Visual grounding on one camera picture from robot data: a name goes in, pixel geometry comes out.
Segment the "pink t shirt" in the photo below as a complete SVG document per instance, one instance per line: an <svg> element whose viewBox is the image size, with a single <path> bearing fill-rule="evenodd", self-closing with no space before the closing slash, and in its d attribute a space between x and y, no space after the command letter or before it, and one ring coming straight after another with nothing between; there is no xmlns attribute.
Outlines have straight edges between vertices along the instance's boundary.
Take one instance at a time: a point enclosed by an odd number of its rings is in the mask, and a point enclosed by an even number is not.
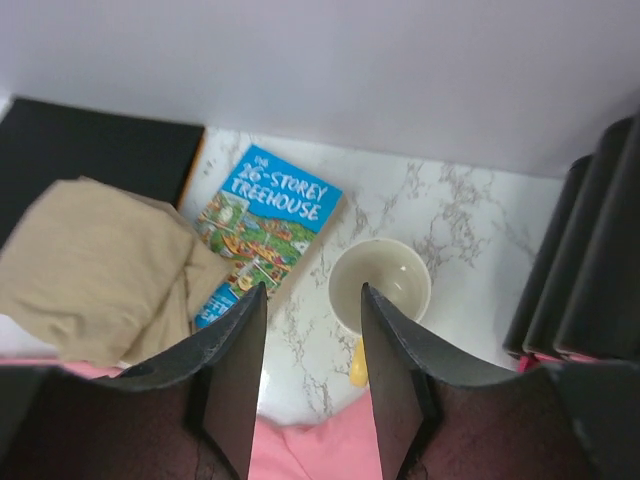
<svg viewBox="0 0 640 480"><path fill-rule="evenodd" d="M85 379L119 374L48 361L5 366L57 366ZM371 399L362 396L315 426L279 427L256 416L249 473L244 479L377 479L381 475Z"/></svg>

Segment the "black pink drawer unit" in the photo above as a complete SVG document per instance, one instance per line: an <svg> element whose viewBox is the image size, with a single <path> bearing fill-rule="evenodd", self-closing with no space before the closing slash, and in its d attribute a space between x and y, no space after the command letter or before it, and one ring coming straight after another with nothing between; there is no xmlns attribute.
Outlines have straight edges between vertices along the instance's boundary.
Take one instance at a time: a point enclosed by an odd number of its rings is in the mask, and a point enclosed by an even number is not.
<svg viewBox="0 0 640 480"><path fill-rule="evenodd" d="M584 261L607 190L639 119L607 127L593 153L574 161L505 336L503 349L525 372L564 355L554 342Z"/></svg>

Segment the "beige t shirt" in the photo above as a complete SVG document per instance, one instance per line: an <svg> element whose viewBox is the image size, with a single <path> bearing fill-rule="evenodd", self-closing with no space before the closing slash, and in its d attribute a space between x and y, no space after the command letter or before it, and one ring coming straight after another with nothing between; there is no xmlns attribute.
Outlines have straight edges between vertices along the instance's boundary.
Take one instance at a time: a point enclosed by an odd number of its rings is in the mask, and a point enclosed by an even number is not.
<svg viewBox="0 0 640 480"><path fill-rule="evenodd" d="M1 311L64 361L136 364L186 339L229 273L171 205L54 182L1 251Z"/></svg>

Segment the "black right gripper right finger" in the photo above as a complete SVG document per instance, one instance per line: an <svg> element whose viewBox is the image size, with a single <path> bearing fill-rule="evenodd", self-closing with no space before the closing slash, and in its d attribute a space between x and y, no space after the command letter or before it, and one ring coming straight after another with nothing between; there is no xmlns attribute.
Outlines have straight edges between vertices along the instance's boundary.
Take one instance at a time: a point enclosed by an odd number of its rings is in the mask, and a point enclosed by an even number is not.
<svg viewBox="0 0 640 480"><path fill-rule="evenodd" d="M361 325L386 479L635 479L639 366L523 373L455 347L370 285Z"/></svg>

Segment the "yellow mug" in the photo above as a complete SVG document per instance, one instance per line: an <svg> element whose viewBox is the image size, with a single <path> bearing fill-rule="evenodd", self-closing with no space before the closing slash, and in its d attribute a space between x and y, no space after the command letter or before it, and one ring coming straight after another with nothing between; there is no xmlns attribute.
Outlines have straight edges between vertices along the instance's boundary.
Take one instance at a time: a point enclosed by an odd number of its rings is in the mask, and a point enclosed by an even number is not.
<svg viewBox="0 0 640 480"><path fill-rule="evenodd" d="M358 388L368 384L361 327L361 289L365 283L415 322L424 318L432 290L426 264L417 252L398 240L364 240L340 255L329 276L328 295L336 320L357 338L349 380Z"/></svg>

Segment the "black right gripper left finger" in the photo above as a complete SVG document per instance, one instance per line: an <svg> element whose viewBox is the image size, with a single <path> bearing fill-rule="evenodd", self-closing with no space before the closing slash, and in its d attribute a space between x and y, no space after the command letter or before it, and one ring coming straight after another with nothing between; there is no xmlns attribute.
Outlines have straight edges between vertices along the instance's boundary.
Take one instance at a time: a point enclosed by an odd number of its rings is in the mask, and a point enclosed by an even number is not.
<svg viewBox="0 0 640 480"><path fill-rule="evenodd" d="M267 329L264 285L116 377L1 370L5 479L244 479Z"/></svg>

